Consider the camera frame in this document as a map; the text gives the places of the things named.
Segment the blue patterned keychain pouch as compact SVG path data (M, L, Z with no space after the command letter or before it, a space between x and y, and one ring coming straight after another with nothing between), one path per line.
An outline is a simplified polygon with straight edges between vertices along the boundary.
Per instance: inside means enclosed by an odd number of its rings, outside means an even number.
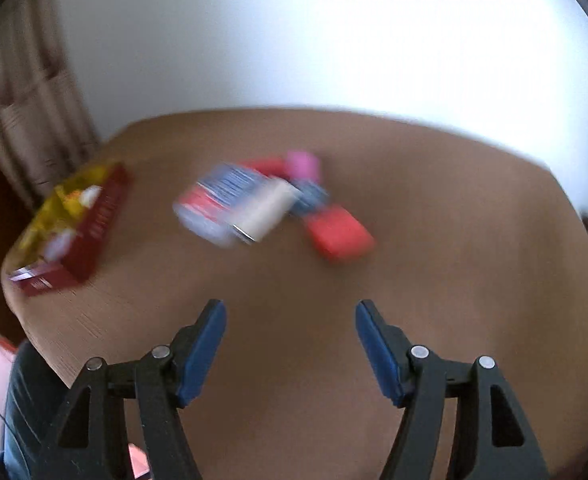
M296 217L314 214L324 208L330 200L329 193L315 181L294 180L292 185L299 192L298 198L291 208L291 214Z

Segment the red gold tin box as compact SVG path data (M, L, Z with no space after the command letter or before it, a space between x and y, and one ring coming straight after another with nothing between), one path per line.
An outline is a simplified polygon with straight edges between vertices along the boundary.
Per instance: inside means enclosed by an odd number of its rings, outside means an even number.
M8 257L9 283L34 297L88 281L130 184L121 162L106 162L55 185Z

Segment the pink wooden block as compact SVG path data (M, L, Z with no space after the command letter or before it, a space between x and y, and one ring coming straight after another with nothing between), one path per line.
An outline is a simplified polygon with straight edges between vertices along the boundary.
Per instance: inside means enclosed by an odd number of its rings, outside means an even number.
M289 180L304 180L315 183L320 183L322 180L320 159L311 152L287 152L284 159L284 166L285 174Z

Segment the red rounded case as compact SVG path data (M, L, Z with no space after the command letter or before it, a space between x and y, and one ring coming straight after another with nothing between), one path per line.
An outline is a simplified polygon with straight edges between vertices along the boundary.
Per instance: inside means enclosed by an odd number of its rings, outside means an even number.
M375 245L370 232L344 207L331 205L303 219L315 250L333 262L359 258Z

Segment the person's blue jeans leg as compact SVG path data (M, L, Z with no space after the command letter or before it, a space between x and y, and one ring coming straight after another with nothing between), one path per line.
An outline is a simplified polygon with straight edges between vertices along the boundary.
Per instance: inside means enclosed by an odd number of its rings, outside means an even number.
M68 388L33 344L18 348L9 376L0 467L6 479L30 479Z

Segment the beige patterned curtain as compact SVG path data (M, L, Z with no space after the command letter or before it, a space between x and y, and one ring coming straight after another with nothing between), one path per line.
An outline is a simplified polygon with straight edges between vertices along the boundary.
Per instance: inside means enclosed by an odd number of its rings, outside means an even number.
M0 169L36 208L100 139L68 64L57 0L0 6Z

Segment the red wooden block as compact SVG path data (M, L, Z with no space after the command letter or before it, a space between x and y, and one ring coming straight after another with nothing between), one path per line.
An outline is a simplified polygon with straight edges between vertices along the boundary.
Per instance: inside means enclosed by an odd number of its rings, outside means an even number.
M282 156L243 160L241 166L257 171L267 177L287 178L286 162Z

